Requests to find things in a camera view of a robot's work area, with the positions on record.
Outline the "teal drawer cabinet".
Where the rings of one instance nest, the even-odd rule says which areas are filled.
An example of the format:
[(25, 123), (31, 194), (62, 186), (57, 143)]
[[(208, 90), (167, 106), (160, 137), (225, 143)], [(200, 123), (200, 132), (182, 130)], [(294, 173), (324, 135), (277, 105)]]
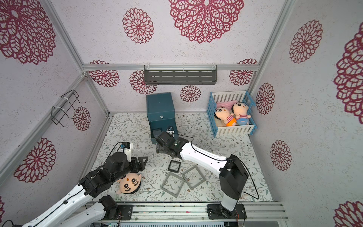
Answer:
[[(153, 129), (161, 128), (162, 131), (167, 131), (169, 126), (172, 126), (175, 134), (178, 134), (172, 94), (167, 92), (147, 95), (146, 102), (147, 119), (150, 126), (150, 138), (151, 131)], [(151, 142), (153, 144), (157, 144), (155, 138), (151, 138)]]

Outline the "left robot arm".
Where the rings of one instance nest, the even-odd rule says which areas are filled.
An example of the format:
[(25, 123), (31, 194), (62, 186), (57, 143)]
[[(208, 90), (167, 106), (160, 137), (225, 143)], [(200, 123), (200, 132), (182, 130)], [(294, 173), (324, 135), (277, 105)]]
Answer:
[(55, 205), (39, 215), (24, 227), (85, 227), (105, 217), (107, 213), (116, 214), (117, 203), (111, 196), (102, 197), (99, 202), (78, 215), (71, 216), (79, 208), (95, 199), (119, 179), (129, 173), (142, 172), (148, 157), (132, 157), (116, 152), (96, 170), (89, 172), (79, 183)]

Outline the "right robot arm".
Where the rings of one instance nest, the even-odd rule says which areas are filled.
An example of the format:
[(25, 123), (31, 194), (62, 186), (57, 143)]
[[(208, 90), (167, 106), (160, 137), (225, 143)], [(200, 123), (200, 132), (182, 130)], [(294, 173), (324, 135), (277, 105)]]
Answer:
[(176, 139), (165, 131), (156, 136), (155, 140), (162, 151), (172, 158), (193, 162), (218, 176), (224, 194), (221, 207), (229, 212), (235, 209), (250, 177), (248, 168), (237, 156), (212, 154), (183, 137)]

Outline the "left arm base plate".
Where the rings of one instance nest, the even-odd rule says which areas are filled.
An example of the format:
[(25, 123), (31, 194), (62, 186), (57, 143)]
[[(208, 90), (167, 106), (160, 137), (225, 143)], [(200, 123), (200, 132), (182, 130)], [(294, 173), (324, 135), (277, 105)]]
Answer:
[(131, 220), (133, 207), (129, 204), (117, 205), (116, 208), (111, 209), (108, 218), (109, 220)]

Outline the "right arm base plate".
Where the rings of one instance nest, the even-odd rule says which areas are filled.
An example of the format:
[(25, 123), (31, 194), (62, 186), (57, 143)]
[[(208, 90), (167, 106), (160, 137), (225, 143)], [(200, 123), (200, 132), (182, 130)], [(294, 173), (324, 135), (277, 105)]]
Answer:
[(216, 219), (246, 219), (247, 214), (243, 204), (236, 204), (235, 208), (232, 211), (222, 207), (221, 203), (219, 204), (208, 204), (207, 205), (207, 213), (208, 217), (211, 220)]

